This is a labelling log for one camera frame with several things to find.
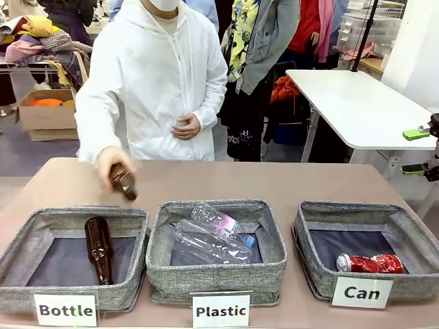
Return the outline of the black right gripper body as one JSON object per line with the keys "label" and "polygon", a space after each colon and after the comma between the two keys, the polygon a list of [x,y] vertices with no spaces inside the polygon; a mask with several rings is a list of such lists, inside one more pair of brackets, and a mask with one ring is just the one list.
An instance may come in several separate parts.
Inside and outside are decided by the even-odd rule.
{"label": "black right gripper body", "polygon": [[429,134],[436,138],[436,146],[434,149],[434,155],[424,163],[425,172],[424,176],[428,182],[438,181],[438,149],[439,149],[439,139],[438,139],[438,113],[433,113],[430,117]]}

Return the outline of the person's left hand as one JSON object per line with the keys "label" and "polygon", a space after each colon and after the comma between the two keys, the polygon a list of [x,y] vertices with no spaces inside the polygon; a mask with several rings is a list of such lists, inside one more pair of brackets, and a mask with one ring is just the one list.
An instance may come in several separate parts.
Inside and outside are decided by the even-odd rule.
{"label": "person's left hand", "polygon": [[190,113],[177,119],[171,133],[177,139],[188,141],[197,136],[200,130],[201,125],[199,120],[194,113]]}

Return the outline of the person's right hand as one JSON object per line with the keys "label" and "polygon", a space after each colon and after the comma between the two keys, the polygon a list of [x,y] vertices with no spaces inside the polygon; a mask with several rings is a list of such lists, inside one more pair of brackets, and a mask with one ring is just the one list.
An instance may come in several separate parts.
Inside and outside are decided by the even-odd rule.
{"label": "person's right hand", "polygon": [[122,164],[128,171],[134,173],[136,168],[132,159],[118,146],[110,146],[103,149],[95,162],[95,169],[101,183],[107,191],[113,192],[110,172],[113,165]]}

